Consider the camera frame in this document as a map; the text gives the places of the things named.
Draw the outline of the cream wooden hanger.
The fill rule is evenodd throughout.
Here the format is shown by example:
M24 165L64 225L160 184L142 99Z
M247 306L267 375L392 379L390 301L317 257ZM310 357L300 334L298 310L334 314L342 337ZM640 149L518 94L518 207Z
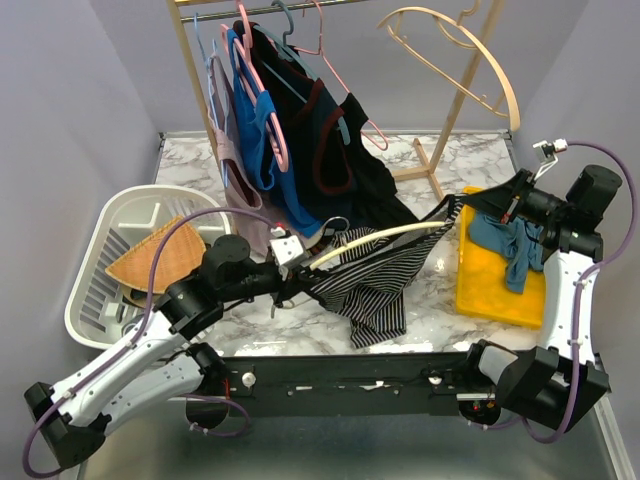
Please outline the cream wooden hanger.
M409 225L403 225L403 226L399 226L399 227L394 227L391 229L386 229L386 230L382 230L382 231L378 231L378 232L374 232L368 235L365 235L363 237L360 237L358 239L355 239L353 241L350 241L349 243L334 249L326 254L323 254L322 256L320 256L319 258L314 259L309 265L308 268L310 270L315 270L317 268L319 268L321 265L323 265L324 263L327 263L328 261L332 260L335 257L339 257L341 254L344 254L350 250L353 250L357 247L360 247L362 245L371 243L375 240L378 240L380 238L387 238L387 239L391 239L393 236L397 236L399 234L404 234L407 232L411 232L411 231L416 231L416 230L428 230L428 229L438 229L440 227L444 227L450 225L450 222L443 222L443 221L427 221L427 222L419 222L419 223L414 223L414 224L409 224Z

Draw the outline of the striped black purple tank top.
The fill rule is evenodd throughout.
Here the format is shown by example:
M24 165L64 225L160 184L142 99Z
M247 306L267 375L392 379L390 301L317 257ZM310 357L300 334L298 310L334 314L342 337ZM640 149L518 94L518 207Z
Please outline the striped black purple tank top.
M350 340L357 349L404 335L404 290L461 209L461 198L447 195L423 218L438 222L438 227L383 236L344 252L338 265L309 274L311 286L305 292L325 310L350 321Z

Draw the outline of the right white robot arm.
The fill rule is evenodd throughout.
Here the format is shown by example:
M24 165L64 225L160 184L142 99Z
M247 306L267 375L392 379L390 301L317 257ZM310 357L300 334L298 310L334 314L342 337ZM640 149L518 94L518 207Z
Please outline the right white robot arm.
M564 198L539 190L536 178L520 170L509 181L463 196L463 205L504 224L527 220L542 232L544 316L535 347L511 352L494 342L472 345L460 367L469 390L495 386L498 407L561 435L606 393L609 380L595 366L591 305L603 265L603 239L596 228L622 185L620 176L586 166Z

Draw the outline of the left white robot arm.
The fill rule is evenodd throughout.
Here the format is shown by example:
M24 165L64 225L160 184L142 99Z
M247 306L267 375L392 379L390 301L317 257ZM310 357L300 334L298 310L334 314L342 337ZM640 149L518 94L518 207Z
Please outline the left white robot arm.
M217 238L201 265L172 283L119 341L69 377L53 385L37 382L25 392L34 431L60 470L87 460L140 409L220 387L223 360L195 339L223 317L225 303L281 292L284 271L306 255L292 234L271 240L270 252L270 259L257 263L244 238Z

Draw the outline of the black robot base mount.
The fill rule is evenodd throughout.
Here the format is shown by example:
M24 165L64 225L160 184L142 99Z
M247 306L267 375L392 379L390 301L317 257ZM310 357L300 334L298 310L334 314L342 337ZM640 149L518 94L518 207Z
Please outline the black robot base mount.
M456 416L496 387L453 352L227 357L195 391L228 395L253 418Z

